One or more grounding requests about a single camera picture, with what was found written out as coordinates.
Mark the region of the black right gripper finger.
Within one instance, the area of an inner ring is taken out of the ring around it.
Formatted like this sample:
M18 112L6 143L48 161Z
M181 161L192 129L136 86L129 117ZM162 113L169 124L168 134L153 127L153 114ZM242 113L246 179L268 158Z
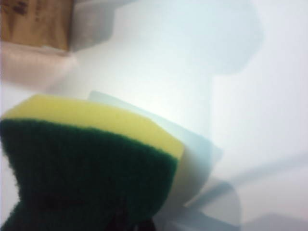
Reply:
M115 203L116 231L155 231L155 199L118 199Z

